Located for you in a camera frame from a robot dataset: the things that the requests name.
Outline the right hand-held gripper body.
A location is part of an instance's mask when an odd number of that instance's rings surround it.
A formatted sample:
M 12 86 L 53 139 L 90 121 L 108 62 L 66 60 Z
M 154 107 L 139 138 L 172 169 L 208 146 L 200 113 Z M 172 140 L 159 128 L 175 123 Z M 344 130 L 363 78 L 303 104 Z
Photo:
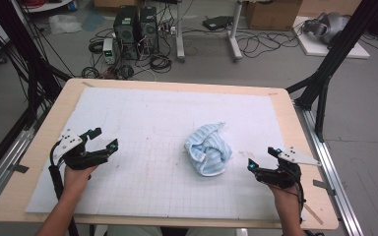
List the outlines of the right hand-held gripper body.
M 276 185 L 282 189 L 293 186 L 300 182 L 300 164 L 320 166 L 321 162 L 310 157 L 302 151 L 290 147 L 282 150 L 277 169 L 264 169 L 264 174 L 255 175 L 257 181 L 264 184 Z

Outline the slim black computer tower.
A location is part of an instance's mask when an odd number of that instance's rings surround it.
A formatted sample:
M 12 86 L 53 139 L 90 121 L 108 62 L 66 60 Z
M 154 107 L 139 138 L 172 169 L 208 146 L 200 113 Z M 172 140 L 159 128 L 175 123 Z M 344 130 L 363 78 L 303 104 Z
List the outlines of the slim black computer tower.
M 140 11 L 140 23 L 145 50 L 151 54 L 158 54 L 157 8 L 143 7 Z

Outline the person's right hand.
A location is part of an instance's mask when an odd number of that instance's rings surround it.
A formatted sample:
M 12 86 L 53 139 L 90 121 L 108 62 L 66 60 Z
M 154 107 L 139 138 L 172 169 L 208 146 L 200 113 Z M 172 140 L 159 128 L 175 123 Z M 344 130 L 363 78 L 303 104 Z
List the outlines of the person's right hand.
M 296 186 L 282 189 L 278 186 L 270 185 L 271 192 L 275 198 L 275 206 L 282 225 L 300 224 L 301 210 Z

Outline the brown cardboard box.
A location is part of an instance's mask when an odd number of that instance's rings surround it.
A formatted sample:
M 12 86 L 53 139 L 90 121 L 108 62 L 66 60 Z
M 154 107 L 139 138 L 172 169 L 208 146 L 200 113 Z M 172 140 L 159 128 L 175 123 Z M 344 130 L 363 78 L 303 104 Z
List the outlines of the brown cardboard box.
M 249 2 L 246 23 L 252 30 L 291 30 L 303 0 Z

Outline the light blue striped towel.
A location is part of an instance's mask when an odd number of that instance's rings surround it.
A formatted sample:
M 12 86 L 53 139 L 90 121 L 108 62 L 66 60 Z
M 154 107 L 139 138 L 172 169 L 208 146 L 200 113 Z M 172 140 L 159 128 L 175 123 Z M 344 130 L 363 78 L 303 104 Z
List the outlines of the light blue striped towel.
M 219 134 L 219 130 L 223 127 L 223 122 L 204 125 L 184 144 L 191 163 L 202 176 L 212 177 L 222 174 L 231 159 L 232 149 Z

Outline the clear plastic bag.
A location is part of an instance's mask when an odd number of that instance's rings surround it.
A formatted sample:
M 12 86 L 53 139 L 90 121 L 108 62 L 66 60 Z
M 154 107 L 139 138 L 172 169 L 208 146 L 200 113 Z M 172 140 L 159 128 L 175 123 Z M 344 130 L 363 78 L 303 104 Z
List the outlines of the clear plastic bag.
M 50 17 L 48 21 L 52 34 L 73 33 L 82 29 L 75 16 L 55 15 Z

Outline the aluminium rail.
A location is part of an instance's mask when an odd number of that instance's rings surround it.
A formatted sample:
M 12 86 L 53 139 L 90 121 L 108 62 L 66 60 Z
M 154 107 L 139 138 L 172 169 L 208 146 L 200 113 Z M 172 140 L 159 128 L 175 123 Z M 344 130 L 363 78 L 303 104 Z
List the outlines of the aluminium rail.
M 11 164 L 19 164 L 35 135 L 34 130 L 22 130 L 20 134 L 9 142 L 3 150 L 0 159 L 0 191 L 14 171 L 8 169 Z
M 338 222 L 346 231 L 347 236 L 364 236 L 356 214 L 347 197 L 346 190 L 338 174 L 334 161 L 324 141 L 320 141 L 314 126 L 316 119 L 311 111 L 295 108 L 302 129 L 309 138 L 311 150 L 317 160 L 322 163 L 321 171 L 324 178 L 324 188 L 335 204 Z

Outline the white bench power supply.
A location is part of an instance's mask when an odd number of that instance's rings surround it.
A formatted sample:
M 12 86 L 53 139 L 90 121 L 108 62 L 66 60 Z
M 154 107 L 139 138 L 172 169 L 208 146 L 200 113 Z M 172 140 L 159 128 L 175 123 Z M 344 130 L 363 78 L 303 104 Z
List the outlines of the white bench power supply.
M 113 65 L 115 63 L 115 52 L 112 38 L 106 38 L 103 41 L 102 53 L 104 55 L 105 62 L 108 65 Z

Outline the white gridded mat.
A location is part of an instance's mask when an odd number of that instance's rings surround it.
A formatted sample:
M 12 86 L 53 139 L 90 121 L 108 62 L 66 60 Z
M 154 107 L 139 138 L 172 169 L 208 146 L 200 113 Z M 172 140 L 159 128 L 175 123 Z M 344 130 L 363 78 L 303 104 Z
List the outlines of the white gridded mat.
M 102 133 L 87 143 L 119 147 L 92 175 L 78 214 L 164 218 L 275 220 L 269 188 L 247 165 L 274 169 L 269 148 L 286 148 L 273 93 L 236 94 L 136 88 L 86 88 L 65 128 Z M 200 127 L 219 125 L 232 155 L 223 173 L 204 177 L 186 140 Z

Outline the grey rounded shell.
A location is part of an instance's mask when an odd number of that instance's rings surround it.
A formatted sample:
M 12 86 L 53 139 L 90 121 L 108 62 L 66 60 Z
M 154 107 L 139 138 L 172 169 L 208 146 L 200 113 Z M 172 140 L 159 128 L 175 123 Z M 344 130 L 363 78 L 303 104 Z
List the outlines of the grey rounded shell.
M 311 32 L 315 37 L 329 45 L 332 44 L 338 34 L 343 31 L 349 21 L 349 17 L 339 13 L 322 13 L 315 19 L 307 20 L 302 30 L 305 33 Z

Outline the grey tape strip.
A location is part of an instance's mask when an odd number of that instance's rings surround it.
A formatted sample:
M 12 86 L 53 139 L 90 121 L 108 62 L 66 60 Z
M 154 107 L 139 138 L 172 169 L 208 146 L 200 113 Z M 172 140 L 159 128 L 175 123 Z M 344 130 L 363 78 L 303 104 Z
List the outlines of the grey tape strip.
M 20 173 L 26 173 L 29 170 L 27 166 L 24 166 L 22 164 L 11 164 L 8 169 Z
M 319 180 L 313 180 L 313 185 L 316 186 L 316 187 L 325 189 L 329 196 L 335 196 L 337 194 L 336 190 L 333 189 L 329 184 L 327 184 L 325 182 L 322 182 L 322 181 L 319 181 Z

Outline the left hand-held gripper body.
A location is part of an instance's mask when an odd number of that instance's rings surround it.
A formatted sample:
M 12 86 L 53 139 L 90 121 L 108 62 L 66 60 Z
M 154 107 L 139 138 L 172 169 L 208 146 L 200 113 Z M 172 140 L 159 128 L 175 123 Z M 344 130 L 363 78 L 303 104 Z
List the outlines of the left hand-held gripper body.
M 108 161 L 108 157 L 96 156 L 94 151 L 86 151 L 87 141 L 83 141 L 73 130 L 67 129 L 61 135 L 60 147 L 57 157 L 61 158 L 74 170 L 83 170 L 98 166 Z

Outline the white desk leg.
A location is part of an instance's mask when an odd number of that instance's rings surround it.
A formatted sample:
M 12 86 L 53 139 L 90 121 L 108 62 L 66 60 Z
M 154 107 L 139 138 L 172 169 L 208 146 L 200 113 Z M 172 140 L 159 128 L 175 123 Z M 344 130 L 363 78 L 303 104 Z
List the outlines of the white desk leg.
M 182 0 L 176 0 L 176 54 L 180 63 L 185 62 L 184 43 L 182 35 L 182 17 L 181 11 Z
M 236 33 L 237 33 L 237 28 L 238 28 L 238 22 L 241 15 L 241 10 L 242 10 L 242 1 L 236 0 L 232 28 L 231 28 L 231 31 L 228 33 L 228 40 L 229 40 L 229 43 L 233 52 L 234 61 L 238 61 L 242 58 L 242 54 L 239 49 L 238 42 L 236 40 Z

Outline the white floor board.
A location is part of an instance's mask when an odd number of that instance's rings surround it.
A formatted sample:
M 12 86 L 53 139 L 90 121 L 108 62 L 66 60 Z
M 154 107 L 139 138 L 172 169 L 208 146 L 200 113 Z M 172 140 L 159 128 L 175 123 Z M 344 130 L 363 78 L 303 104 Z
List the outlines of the white floor board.
M 309 20 L 309 17 L 298 16 L 292 25 L 304 54 L 307 56 L 326 57 L 328 54 L 337 52 L 335 48 L 329 49 L 327 44 L 311 32 L 303 31 L 303 25 L 307 20 Z M 349 59 L 369 59 L 370 54 L 357 42 L 347 51 L 346 57 Z

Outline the flat black box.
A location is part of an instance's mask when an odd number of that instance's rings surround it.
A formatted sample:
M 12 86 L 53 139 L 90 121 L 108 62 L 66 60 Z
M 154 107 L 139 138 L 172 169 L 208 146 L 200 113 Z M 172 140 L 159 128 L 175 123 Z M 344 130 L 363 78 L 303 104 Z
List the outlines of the flat black box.
M 233 17 L 218 16 L 203 21 L 203 26 L 208 30 L 219 30 L 230 26 L 233 22 Z

